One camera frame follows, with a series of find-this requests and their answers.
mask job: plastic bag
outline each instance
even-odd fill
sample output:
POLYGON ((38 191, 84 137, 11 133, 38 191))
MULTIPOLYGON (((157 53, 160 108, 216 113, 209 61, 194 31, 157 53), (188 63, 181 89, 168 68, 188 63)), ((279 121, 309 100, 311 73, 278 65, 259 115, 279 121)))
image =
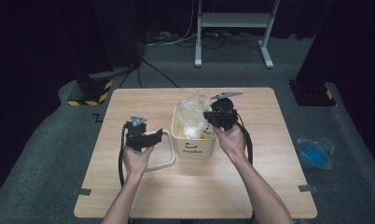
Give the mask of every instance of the plastic bag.
POLYGON ((298 140, 298 157, 301 165, 306 167, 332 169, 333 143, 328 139, 298 140))
POLYGON ((213 138, 212 125, 204 118, 203 112, 210 111, 211 100, 198 92, 186 100, 178 102, 176 116, 184 125, 184 134, 190 139, 213 138))

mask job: person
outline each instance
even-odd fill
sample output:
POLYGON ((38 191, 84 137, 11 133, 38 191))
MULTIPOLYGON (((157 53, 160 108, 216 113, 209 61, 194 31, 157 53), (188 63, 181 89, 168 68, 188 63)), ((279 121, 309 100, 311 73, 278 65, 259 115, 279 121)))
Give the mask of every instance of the person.
MULTIPOLYGON (((241 128, 234 124, 224 132, 214 127, 219 145, 240 174, 258 223, 293 223, 285 204, 271 186, 252 167, 244 154, 245 138, 241 128)), ((103 223, 128 223, 136 191, 145 173, 149 156, 154 147, 144 152, 126 148, 124 162, 128 171, 124 186, 107 211, 103 223)))

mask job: gray carpet floor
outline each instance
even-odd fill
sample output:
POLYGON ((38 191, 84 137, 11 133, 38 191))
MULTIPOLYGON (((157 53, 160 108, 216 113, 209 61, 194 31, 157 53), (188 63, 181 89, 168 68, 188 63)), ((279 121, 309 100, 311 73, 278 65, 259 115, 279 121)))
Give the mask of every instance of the gray carpet floor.
MULTIPOLYGON (((267 69, 257 42, 226 43, 204 49, 202 68, 194 67, 194 48, 176 45, 145 48, 144 59, 181 88, 271 87, 285 117, 295 146, 300 138, 326 138, 335 145, 330 171, 303 167, 313 193, 318 216, 298 223, 375 223, 375 161, 346 111, 337 87, 326 86, 338 106, 298 106, 288 80, 295 79, 312 39, 271 38, 268 49, 274 62, 267 69)), ((207 47, 218 41, 205 39, 207 47)), ((115 73, 101 73, 106 77, 115 73)), ((143 88, 174 88, 152 67, 142 63, 143 88)), ((113 77, 111 92, 124 76, 113 77)), ((66 98, 75 83, 60 91, 62 105, 48 116, 27 142, 24 151, 0 189, 0 224, 3 223, 100 223, 100 218, 77 218, 75 189, 82 185, 91 153, 101 129, 92 114, 104 117, 111 94, 103 105, 69 106, 66 98)), ((141 88, 133 71, 121 88, 141 88)))

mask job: wooden table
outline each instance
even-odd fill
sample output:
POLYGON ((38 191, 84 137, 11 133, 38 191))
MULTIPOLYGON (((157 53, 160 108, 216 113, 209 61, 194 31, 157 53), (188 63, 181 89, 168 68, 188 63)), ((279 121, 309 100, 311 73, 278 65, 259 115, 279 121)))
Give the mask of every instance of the wooden table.
MULTIPOLYGON (((293 218, 316 217, 310 192, 283 114, 272 89, 133 89, 112 94, 104 123, 83 182, 90 195, 79 195, 77 217, 103 217, 120 190, 118 152, 120 133, 130 115, 148 118, 147 131, 171 131, 174 107, 194 92, 213 96, 243 91, 230 98, 243 118, 254 145, 254 166, 278 193, 293 218)), ((169 157, 165 139, 155 147, 151 162, 169 157)), ((144 175, 132 205, 131 217, 141 218, 249 218, 252 206, 243 181, 216 140, 206 160, 176 157, 173 166, 144 175)))

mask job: white metal frame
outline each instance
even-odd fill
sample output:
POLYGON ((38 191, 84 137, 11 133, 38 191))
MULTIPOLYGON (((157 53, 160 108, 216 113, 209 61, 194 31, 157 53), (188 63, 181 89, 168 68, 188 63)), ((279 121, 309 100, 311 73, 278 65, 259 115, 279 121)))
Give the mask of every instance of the white metal frame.
POLYGON ((266 28, 264 39, 259 40, 260 51, 264 62, 268 68, 273 68, 267 44, 271 33, 271 28, 275 20, 277 8, 280 0, 275 0, 272 11, 269 13, 208 13, 201 11, 201 2, 199 0, 198 19, 197 19, 197 41, 196 55, 194 65, 201 67, 201 28, 202 27, 250 27, 250 28, 266 28))

